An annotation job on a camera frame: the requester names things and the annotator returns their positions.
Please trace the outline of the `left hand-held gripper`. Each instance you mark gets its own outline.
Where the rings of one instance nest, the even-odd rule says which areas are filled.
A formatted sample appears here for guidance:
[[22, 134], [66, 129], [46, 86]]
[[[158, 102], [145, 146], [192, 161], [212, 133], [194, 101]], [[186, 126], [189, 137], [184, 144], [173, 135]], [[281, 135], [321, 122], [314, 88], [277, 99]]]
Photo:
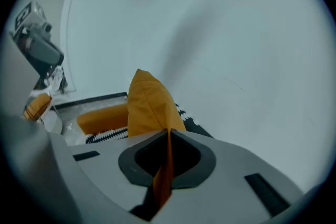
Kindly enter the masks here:
[[38, 74], [52, 74], [44, 80], [43, 92], [64, 92], [64, 53], [51, 42], [52, 24], [37, 2], [29, 2], [16, 16], [13, 39]]

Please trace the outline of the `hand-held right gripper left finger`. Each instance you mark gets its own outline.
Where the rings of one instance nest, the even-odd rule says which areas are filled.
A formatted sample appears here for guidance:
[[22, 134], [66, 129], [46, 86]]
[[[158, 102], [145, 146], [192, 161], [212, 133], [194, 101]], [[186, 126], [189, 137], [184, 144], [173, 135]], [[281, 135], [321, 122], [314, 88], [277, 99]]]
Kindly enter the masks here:
[[166, 157], [167, 132], [71, 146], [77, 164], [100, 191], [121, 208], [158, 211], [154, 177]]

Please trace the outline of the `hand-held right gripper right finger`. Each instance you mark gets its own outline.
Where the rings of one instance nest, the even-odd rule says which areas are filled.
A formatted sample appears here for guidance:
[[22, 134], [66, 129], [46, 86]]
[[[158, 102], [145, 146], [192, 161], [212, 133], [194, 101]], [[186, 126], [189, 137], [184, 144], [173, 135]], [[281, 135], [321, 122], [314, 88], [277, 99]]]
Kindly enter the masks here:
[[192, 168], [173, 180], [170, 218], [272, 218], [303, 192], [249, 150], [190, 132], [172, 132], [176, 165]]

